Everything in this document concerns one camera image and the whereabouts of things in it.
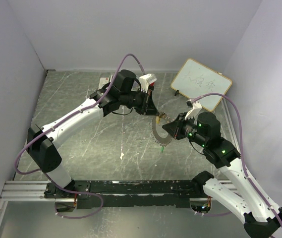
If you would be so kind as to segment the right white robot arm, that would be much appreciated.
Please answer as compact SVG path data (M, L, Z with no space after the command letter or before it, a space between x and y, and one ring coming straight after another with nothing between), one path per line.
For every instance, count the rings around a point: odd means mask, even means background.
M193 181L193 193L216 199L244 226L251 238L269 238L282 228L282 207L275 203L259 186L248 170L243 167L236 147L221 136L221 123L210 112L199 114L197 119L187 119L186 113L162 128L174 139L187 138L203 148L205 158L219 169L235 186L238 193L223 188L207 171Z

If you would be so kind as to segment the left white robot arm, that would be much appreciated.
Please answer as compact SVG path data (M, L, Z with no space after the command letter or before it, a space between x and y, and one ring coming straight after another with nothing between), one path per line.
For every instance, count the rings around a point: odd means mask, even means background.
M116 113L121 106L134 109L144 116L158 116L152 92L157 78L149 73L139 78L129 70L121 70L111 82L93 92L80 106L56 121L28 130L27 153L54 183L56 191L64 198L74 194L74 181L62 165L58 148L83 126Z

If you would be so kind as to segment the white framed whiteboard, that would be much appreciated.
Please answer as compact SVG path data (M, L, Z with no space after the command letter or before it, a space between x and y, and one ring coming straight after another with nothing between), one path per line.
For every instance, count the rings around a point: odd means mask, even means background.
M188 99L209 93L226 94L232 80L194 59L187 59L170 87Z

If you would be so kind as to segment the green white staple box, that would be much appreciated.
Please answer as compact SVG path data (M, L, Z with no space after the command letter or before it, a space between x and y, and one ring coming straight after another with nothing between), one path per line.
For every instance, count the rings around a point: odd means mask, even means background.
M101 89L104 85L109 83L110 78L109 77L101 77L99 81L99 89Z

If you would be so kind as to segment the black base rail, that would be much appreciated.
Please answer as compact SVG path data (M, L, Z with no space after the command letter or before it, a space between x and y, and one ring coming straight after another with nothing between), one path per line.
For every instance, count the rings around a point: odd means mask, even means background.
M189 208L193 205L193 201L207 198L202 186L193 180L75 180L67 188L100 195L103 198L104 207Z

